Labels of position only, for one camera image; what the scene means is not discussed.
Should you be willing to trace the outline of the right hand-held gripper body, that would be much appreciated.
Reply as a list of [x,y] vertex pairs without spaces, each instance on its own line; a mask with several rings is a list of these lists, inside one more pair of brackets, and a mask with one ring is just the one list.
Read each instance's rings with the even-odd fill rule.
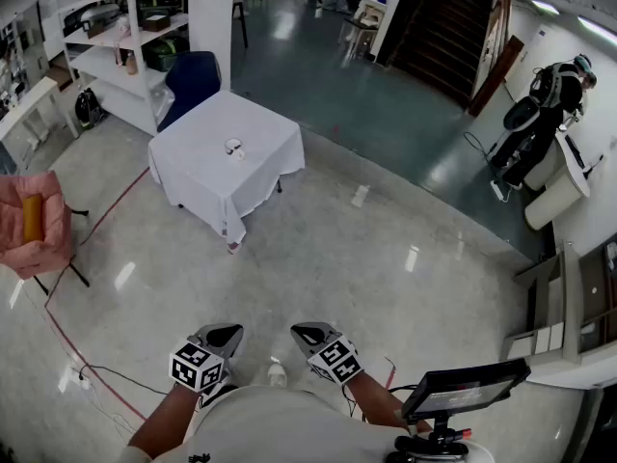
[[355,345],[340,336],[308,358],[308,365],[321,378],[345,385],[363,371]]

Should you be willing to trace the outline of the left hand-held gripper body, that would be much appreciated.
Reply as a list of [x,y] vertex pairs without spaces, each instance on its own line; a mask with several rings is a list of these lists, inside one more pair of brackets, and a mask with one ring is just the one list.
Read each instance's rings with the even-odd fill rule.
[[181,340],[169,359],[169,377],[177,384],[201,393],[223,380],[228,363],[226,346],[219,339],[214,342],[195,339]]

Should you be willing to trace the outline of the person's left forearm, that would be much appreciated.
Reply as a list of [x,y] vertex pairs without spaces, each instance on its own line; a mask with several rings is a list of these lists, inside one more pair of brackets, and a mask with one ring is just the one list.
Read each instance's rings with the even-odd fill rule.
[[200,398],[184,386],[174,386],[132,436],[128,445],[155,459],[180,446]]

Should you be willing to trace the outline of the person's right forearm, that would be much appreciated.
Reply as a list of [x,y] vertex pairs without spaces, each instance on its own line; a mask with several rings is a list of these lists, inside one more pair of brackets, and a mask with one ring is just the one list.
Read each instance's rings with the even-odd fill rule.
[[386,427],[388,432],[398,435],[428,434],[433,431],[424,420],[409,427],[400,417],[402,402],[365,371],[347,381],[344,389],[358,404],[367,422],[380,426],[382,432],[386,432]]

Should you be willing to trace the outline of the person's white shirt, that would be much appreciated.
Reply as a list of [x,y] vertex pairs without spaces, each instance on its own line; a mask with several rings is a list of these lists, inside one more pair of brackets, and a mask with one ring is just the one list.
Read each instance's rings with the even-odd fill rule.
[[385,463],[406,434],[352,419],[308,392],[250,386],[215,400],[178,447],[156,458],[127,447],[117,463]]

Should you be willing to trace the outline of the black monitor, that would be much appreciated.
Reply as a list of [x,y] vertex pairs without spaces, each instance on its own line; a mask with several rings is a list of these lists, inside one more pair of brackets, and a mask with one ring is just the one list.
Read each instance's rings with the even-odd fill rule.
[[484,409],[510,396],[531,373],[524,359],[427,372],[404,402],[407,422]]

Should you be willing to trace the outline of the table with white cloth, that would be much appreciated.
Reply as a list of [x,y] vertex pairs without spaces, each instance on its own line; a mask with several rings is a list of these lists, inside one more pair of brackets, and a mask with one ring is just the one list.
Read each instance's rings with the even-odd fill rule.
[[[225,142],[237,138],[245,158],[235,161]],[[280,179],[305,167],[300,126],[230,91],[220,91],[148,144],[154,180],[170,204],[208,224],[236,252],[245,216],[279,189]]]

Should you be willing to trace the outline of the yellow cushion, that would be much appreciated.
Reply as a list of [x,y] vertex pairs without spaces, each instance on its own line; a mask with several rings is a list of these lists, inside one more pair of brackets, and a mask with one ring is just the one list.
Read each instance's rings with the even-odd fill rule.
[[23,200],[23,243],[43,241],[43,198],[35,194]]

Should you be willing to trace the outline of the grey shelf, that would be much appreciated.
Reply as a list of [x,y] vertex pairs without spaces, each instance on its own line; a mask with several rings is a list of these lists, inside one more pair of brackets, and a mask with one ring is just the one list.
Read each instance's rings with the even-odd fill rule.
[[526,359],[537,384],[590,390],[617,383],[617,258],[605,244],[580,257],[563,241],[513,282],[527,291],[526,326],[504,339],[502,362]]

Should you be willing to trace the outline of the black backpack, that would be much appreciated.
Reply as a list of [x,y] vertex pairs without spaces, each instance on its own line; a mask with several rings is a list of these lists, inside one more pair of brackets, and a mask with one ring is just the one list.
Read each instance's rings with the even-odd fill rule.
[[83,129],[91,129],[97,126],[105,116],[105,112],[91,88],[86,88],[79,93],[75,101],[74,111]]

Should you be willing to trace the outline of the blue chair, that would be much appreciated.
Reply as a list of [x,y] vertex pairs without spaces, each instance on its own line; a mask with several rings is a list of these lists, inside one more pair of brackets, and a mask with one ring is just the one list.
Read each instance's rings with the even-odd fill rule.
[[174,102],[158,124],[159,132],[220,91],[221,76],[215,55],[211,51],[179,54],[167,73],[165,85],[174,94]]

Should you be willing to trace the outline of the round white table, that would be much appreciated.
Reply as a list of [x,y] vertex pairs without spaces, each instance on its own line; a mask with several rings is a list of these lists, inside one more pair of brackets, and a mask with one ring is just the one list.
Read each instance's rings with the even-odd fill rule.
[[524,179],[528,188],[543,189],[525,208],[525,222],[531,229],[539,231],[579,200],[589,199],[604,164],[603,152],[587,160],[575,141],[566,132],[558,130],[546,156]]

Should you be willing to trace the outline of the white shelf unit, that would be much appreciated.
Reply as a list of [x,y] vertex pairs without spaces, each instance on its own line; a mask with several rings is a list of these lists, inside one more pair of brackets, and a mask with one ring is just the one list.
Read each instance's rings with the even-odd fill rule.
[[[148,68],[142,46],[150,41],[188,36],[186,0],[54,0],[65,58],[72,80],[91,88],[104,112],[155,135],[162,121],[161,84],[166,72]],[[130,20],[130,48],[124,66],[114,53],[115,24]]]

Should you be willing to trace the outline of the green case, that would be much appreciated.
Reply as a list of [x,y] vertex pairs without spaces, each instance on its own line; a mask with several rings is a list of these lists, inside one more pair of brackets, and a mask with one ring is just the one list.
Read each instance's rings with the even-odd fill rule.
[[190,42],[183,37],[157,39],[142,46],[147,67],[161,72],[169,71],[177,56],[189,50]]

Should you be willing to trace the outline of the white desk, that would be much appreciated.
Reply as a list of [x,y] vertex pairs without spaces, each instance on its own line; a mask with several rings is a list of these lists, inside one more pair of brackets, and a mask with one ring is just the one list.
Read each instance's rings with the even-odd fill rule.
[[11,174],[24,174],[29,166],[21,158],[18,151],[9,146],[11,134],[19,125],[24,125],[32,113],[46,100],[50,101],[56,112],[60,115],[62,119],[61,128],[67,127],[74,139],[80,137],[80,132],[77,130],[68,109],[62,104],[58,83],[54,79],[44,76],[15,106],[11,106],[8,113],[0,120],[0,146],[6,150],[15,165],[15,169],[11,171]]

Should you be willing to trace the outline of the white side table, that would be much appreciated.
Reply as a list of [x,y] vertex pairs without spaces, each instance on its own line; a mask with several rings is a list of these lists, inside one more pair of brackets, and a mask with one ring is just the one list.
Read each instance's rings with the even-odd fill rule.
[[372,45],[385,17],[388,2],[389,0],[360,0],[355,13],[344,19],[337,43],[346,46],[346,61],[372,54]]

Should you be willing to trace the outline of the wooden boards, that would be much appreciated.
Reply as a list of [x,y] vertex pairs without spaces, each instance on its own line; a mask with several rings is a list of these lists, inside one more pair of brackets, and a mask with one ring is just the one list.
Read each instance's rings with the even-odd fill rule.
[[513,1],[496,0],[491,10],[483,59],[480,60],[474,93],[467,109],[472,117],[478,117],[487,106],[523,50],[523,42],[510,33]]

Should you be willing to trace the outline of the dark staircase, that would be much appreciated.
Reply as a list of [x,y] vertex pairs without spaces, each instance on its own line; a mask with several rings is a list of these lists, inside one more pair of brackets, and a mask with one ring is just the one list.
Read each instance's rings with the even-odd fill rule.
[[376,62],[468,108],[493,0],[398,0]]

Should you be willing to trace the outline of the black monitor mount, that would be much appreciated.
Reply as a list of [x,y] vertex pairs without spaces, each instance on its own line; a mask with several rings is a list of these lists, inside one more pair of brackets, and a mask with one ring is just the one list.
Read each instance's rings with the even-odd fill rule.
[[464,441],[471,438],[470,428],[455,430],[448,427],[449,415],[439,413],[434,430],[427,437],[399,436],[395,451],[385,457],[385,463],[464,463],[469,449]]

